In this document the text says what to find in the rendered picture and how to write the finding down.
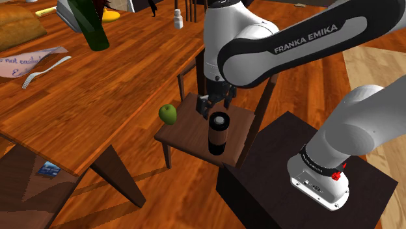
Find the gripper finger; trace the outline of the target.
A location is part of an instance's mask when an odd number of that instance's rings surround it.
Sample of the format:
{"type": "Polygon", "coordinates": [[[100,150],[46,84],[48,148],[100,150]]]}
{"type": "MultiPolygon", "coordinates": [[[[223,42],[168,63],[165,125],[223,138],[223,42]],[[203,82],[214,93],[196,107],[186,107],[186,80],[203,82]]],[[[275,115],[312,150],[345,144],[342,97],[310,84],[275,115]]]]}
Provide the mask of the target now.
{"type": "Polygon", "coordinates": [[[205,120],[207,120],[209,111],[215,104],[215,102],[210,100],[209,95],[198,96],[196,100],[196,111],[202,115],[205,120]]]}
{"type": "Polygon", "coordinates": [[[231,101],[236,97],[236,87],[230,87],[228,93],[224,96],[224,108],[229,109],[231,101]]]}

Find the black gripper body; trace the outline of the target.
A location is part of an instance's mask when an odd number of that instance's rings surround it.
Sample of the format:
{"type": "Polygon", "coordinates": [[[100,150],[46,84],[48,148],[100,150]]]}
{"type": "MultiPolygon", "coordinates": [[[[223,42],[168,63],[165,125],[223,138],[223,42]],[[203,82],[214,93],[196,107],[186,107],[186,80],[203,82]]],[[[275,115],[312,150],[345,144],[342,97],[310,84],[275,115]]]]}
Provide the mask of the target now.
{"type": "Polygon", "coordinates": [[[232,98],[236,97],[236,87],[226,81],[206,79],[206,90],[209,98],[224,98],[230,92],[232,98]]]}

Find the black and brown cylinder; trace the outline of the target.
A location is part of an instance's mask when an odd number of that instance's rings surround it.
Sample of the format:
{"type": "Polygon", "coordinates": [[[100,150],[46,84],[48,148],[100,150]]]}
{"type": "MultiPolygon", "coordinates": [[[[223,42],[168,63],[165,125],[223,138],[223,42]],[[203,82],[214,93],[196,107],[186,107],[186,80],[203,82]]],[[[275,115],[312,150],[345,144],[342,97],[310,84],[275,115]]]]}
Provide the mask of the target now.
{"type": "Polygon", "coordinates": [[[214,112],[209,119],[208,149],[213,155],[221,155],[224,152],[230,117],[224,112],[214,112]]]}

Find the brown wooden chair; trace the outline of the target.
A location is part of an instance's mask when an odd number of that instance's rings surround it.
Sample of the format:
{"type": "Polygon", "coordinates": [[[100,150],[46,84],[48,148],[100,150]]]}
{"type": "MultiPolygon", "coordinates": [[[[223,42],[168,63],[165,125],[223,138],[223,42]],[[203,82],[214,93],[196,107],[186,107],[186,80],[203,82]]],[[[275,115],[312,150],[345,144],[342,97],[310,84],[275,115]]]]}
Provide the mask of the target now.
{"type": "Polygon", "coordinates": [[[268,81],[254,112],[231,105],[225,109],[221,103],[211,112],[222,111],[230,117],[230,127],[225,151],[213,155],[208,148],[209,122],[196,111],[197,95],[189,93],[177,109],[177,121],[163,125],[155,134],[155,140],[162,143],[165,161],[171,168],[170,149],[175,148],[211,164],[222,167],[225,163],[241,167],[259,132],[275,84],[268,81]]]}

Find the green apple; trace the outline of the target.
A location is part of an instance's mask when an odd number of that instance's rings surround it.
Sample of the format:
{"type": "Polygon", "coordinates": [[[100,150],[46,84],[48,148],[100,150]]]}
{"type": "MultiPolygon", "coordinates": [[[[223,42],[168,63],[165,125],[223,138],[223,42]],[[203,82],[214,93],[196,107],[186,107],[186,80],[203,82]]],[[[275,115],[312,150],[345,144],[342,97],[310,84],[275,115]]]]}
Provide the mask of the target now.
{"type": "Polygon", "coordinates": [[[158,112],[160,119],[168,124],[173,125],[177,119],[177,112],[176,108],[172,104],[165,104],[163,105],[158,112]]]}

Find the small white bottle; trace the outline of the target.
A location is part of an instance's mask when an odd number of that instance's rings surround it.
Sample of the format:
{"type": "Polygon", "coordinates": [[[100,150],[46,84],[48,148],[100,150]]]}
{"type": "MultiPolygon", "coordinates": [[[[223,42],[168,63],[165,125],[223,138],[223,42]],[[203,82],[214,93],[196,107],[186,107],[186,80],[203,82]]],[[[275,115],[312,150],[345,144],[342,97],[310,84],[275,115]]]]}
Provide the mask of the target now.
{"type": "Polygon", "coordinates": [[[181,10],[178,8],[174,10],[174,27],[176,29],[183,28],[183,17],[181,15],[181,10]]]}

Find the dark wooden chair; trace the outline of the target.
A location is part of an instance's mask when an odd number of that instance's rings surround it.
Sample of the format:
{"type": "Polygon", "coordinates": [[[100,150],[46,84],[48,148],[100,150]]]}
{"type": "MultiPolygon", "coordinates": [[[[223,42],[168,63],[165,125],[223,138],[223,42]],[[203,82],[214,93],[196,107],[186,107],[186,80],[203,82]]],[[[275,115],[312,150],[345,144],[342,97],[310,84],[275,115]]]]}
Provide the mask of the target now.
{"type": "Polygon", "coordinates": [[[204,10],[207,10],[211,0],[174,0],[174,8],[179,8],[180,1],[185,5],[185,20],[190,22],[197,22],[197,5],[203,5],[204,10]]]}

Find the dark robot stand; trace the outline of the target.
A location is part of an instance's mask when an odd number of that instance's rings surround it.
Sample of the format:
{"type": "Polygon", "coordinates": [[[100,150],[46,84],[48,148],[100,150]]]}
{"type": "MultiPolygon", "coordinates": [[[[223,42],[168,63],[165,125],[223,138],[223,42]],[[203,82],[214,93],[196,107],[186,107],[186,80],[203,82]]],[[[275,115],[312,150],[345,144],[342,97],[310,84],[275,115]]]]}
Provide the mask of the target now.
{"type": "Polygon", "coordinates": [[[219,169],[216,190],[246,229],[375,228],[398,183],[363,159],[347,159],[349,199],[336,211],[291,184],[288,159],[315,133],[285,112],[257,134],[241,168],[219,169]]]}

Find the wooden table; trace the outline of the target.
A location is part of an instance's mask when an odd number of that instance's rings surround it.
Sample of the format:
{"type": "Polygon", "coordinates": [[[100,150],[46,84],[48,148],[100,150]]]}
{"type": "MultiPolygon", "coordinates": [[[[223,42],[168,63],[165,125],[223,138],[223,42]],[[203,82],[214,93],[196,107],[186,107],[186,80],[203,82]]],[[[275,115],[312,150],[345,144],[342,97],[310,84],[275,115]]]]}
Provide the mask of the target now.
{"type": "Polygon", "coordinates": [[[0,136],[13,148],[0,157],[0,213],[56,213],[84,173],[94,170],[138,207],[145,197],[112,140],[166,80],[203,49],[204,12],[175,29],[159,27],[155,46],[126,40],[73,56],[28,89],[0,88],[0,136]],[[55,176],[38,174],[49,161],[55,176]]]}

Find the silver fork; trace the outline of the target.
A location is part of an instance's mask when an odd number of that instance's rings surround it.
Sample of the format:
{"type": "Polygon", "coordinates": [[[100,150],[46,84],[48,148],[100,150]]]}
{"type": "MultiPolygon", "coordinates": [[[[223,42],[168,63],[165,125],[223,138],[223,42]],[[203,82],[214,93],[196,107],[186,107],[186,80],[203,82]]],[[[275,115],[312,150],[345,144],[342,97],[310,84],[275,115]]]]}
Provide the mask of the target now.
{"type": "Polygon", "coordinates": [[[39,75],[41,75],[41,74],[47,73],[48,71],[52,70],[54,67],[56,67],[56,66],[62,64],[63,62],[65,62],[65,61],[67,61],[67,60],[69,60],[69,59],[71,59],[71,58],[72,58],[71,56],[63,57],[62,59],[60,59],[59,61],[57,61],[55,64],[53,64],[52,66],[50,66],[48,69],[44,70],[43,72],[34,72],[34,73],[30,74],[30,75],[26,78],[26,80],[24,81],[24,83],[22,84],[22,86],[21,86],[22,89],[26,89],[26,88],[28,87],[29,83],[30,83],[35,77],[37,77],[37,76],[39,76],[39,75]]]}

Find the white grey appliance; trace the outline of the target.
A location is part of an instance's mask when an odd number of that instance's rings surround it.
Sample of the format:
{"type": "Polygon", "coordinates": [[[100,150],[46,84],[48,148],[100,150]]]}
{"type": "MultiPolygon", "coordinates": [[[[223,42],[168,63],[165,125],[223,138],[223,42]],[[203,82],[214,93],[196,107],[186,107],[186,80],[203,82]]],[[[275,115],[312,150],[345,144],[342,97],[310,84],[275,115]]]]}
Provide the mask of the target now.
{"type": "Polygon", "coordinates": [[[74,32],[81,32],[81,28],[68,4],[68,0],[57,0],[57,15],[74,32]]]}

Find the blue card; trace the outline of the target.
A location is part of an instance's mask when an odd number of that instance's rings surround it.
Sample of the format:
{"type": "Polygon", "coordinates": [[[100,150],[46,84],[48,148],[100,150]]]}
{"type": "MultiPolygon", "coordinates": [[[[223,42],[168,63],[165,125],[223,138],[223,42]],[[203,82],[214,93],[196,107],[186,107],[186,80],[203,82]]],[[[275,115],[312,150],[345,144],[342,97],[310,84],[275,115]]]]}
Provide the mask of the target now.
{"type": "Polygon", "coordinates": [[[38,170],[38,174],[45,175],[45,176],[51,176],[55,177],[59,172],[61,171],[61,168],[54,165],[53,163],[46,161],[38,170]]]}

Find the paper note with writing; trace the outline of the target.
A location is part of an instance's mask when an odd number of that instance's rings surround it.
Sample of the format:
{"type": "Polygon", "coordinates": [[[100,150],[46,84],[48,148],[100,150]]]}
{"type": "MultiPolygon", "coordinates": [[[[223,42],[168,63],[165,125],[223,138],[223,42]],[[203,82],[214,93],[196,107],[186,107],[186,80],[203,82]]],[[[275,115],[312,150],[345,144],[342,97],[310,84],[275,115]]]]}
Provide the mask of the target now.
{"type": "Polygon", "coordinates": [[[42,49],[29,53],[0,58],[0,77],[16,78],[30,72],[42,59],[56,53],[67,53],[68,51],[57,46],[49,49],[42,49]]]}

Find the brown bread loaf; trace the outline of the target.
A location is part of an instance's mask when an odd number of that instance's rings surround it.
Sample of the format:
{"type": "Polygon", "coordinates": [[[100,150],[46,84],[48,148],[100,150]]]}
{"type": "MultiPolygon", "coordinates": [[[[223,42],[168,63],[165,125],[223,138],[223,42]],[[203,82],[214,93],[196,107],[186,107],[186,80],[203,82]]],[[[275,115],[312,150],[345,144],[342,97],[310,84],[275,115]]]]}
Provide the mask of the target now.
{"type": "Polygon", "coordinates": [[[18,5],[0,5],[0,52],[47,32],[34,14],[18,5]]]}

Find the cream handled tool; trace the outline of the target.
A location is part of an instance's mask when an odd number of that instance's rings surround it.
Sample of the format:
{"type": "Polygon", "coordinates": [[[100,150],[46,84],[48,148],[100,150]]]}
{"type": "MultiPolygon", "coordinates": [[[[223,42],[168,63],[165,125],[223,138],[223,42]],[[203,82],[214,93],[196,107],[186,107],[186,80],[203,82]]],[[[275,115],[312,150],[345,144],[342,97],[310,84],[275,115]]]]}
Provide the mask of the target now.
{"type": "Polygon", "coordinates": [[[46,9],[43,9],[43,10],[36,11],[35,15],[37,17],[42,17],[42,16],[44,16],[46,14],[49,14],[49,13],[52,13],[52,12],[54,12],[56,10],[57,10],[57,7],[46,8],[46,9]]]}

